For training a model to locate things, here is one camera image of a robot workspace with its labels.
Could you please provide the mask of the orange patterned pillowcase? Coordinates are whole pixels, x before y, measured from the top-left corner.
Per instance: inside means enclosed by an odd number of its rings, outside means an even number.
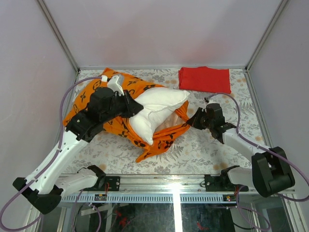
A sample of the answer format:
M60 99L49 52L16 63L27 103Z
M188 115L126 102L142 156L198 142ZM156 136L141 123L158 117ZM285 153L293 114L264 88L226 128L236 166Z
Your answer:
M144 150L141 162L165 153L189 130L189 95L106 68L76 97L63 125L87 142L101 131L124 137Z

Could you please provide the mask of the white pillow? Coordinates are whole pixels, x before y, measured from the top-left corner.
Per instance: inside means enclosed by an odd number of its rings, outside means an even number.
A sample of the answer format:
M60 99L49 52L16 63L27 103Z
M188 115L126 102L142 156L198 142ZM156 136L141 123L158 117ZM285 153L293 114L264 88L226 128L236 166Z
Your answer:
M135 101L143 106L137 115L129 119L133 131L147 144L153 144L156 131L184 122L175 111L189 98L186 90L154 87L140 94Z

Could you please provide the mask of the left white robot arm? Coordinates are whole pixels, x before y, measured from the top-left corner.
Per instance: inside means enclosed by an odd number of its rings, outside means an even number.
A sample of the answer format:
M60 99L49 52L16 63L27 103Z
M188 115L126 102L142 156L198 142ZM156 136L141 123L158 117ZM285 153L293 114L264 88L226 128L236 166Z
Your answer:
M58 144L39 167L27 177L18 177L13 186L43 215L53 211L62 198L79 190L105 187L106 174L91 165L71 177L60 175L75 155L103 131L103 125L114 118L130 118L143 110L127 90L122 94L108 87L99 87L90 95L86 107L65 126Z

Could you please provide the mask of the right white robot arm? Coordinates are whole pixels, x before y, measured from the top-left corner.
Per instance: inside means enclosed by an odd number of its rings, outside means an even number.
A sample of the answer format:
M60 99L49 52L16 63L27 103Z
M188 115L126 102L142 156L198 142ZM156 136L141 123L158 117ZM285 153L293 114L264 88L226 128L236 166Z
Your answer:
M244 185L245 190L254 188L263 197L269 197L295 185L291 167L284 161L286 154L280 147L263 150L237 135L237 127L225 121L218 103L198 108L187 124L198 130L208 129L212 137L227 145L251 162L251 168L234 165L225 168L219 176L204 176L206 191L232 191Z

